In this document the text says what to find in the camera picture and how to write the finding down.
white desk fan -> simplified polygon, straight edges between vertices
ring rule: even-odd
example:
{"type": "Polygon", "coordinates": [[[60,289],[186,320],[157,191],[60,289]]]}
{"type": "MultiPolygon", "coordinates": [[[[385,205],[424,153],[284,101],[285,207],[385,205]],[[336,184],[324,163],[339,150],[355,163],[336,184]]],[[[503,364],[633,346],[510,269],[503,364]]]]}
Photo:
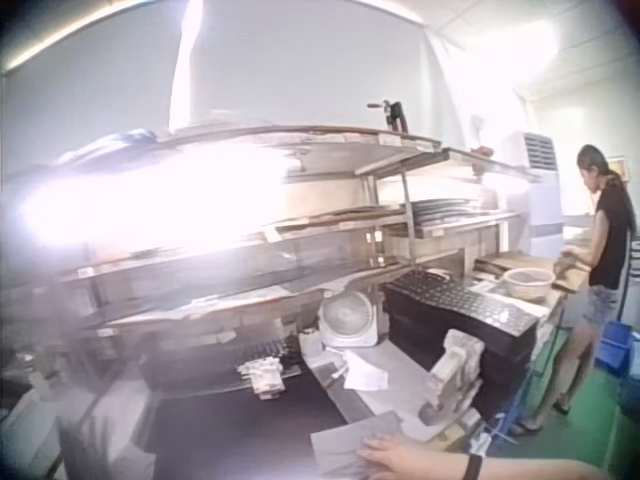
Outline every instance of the white desk fan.
{"type": "Polygon", "coordinates": [[[376,309],[360,292],[343,292],[320,306],[319,329],[328,347],[372,347],[378,341],[376,309]]]}

long hair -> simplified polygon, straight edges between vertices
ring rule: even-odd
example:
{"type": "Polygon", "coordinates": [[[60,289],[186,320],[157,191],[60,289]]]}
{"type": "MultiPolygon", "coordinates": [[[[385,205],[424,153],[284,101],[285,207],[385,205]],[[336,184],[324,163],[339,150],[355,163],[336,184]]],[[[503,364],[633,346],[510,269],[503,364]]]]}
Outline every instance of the long hair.
{"type": "Polygon", "coordinates": [[[638,226],[636,224],[636,214],[633,209],[633,203],[631,203],[631,197],[618,172],[614,172],[609,167],[609,162],[607,162],[604,154],[593,145],[585,145],[580,149],[580,152],[578,152],[577,163],[580,170],[591,170],[595,168],[598,175],[607,177],[607,186],[622,189],[624,201],[629,212],[629,229],[631,230],[631,235],[635,236],[638,231],[638,226]]]}

black t-shirt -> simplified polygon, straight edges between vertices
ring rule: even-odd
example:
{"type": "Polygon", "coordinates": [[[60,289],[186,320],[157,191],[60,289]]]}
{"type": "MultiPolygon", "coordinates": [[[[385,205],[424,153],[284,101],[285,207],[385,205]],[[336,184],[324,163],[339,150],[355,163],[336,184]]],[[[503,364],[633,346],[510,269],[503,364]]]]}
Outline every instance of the black t-shirt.
{"type": "Polygon", "coordinates": [[[631,212],[621,185],[607,185],[600,194],[596,213],[602,210],[609,220],[609,233],[602,257],[591,270],[589,285],[602,285],[611,290],[620,286],[620,274],[627,257],[627,237],[631,228],[631,212]]]}

forearm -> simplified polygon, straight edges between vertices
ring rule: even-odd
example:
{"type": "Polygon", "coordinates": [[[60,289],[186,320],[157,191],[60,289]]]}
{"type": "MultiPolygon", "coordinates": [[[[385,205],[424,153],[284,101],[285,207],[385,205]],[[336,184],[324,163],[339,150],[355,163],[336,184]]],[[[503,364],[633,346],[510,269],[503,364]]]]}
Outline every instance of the forearm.
{"type": "Polygon", "coordinates": [[[571,255],[575,260],[582,263],[583,265],[586,265],[589,268],[595,267],[595,263],[596,263],[594,260],[595,255],[590,250],[575,248],[571,252],[571,255]]]}
{"type": "Polygon", "coordinates": [[[573,460],[485,459],[479,480],[604,480],[600,470],[573,460]]]}
{"type": "MultiPolygon", "coordinates": [[[[416,480],[461,480],[469,457],[462,454],[443,456],[431,463],[424,477],[416,480]]],[[[485,458],[478,480],[605,480],[600,470],[573,460],[527,460],[485,458]]]]}

sandal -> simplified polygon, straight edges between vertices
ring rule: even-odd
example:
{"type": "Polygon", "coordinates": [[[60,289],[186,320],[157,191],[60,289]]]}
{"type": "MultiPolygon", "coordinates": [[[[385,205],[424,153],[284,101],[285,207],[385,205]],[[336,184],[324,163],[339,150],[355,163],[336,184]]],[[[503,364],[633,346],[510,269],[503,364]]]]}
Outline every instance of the sandal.
{"type": "Polygon", "coordinates": [[[559,403],[559,402],[555,402],[555,403],[553,404],[553,409],[554,409],[556,412],[558,412],[560,415],[564,416],[564,417],[566,417],[567,415],[569,415],[569,412],[571,411],[571,407],[569,407],[569,408],[563,407],[562,405],[560,405],[560,403],[559,403]]]}
{"type": "Polygon", "coordinates": [[[513,437],[532,437],[533,435],[537,435],[541,431],[542,431],[542,427],[531,428],[531,427],[527,427],[522,422],[516,422],[516,424],[513,427],[511,427],[509,433],[513,437]]]}

